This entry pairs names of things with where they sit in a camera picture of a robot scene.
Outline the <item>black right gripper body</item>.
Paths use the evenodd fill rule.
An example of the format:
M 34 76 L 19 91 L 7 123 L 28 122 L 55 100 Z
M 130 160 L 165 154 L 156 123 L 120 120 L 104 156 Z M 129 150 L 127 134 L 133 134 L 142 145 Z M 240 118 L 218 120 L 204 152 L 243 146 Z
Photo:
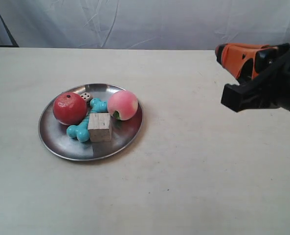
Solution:
M 254 109 L 283 108 L 290 112 L 290 49 L 258 75 Z

